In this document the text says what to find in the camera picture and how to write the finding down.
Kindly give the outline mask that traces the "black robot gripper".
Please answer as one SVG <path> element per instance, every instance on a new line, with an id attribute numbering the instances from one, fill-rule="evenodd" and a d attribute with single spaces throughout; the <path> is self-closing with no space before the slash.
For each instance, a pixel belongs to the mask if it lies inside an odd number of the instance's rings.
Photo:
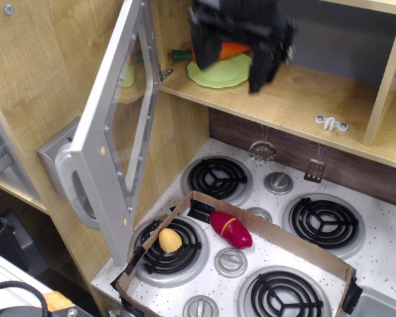
<path id="1" fill-rule="evenodd" d="M 223 42 L 251 47 L 249 93 L 270 83 L 292 54 L 296 25 L 278 1 L 193 1 L 188 9 L 195 62 L 200 70 L 219 59 Z"/>

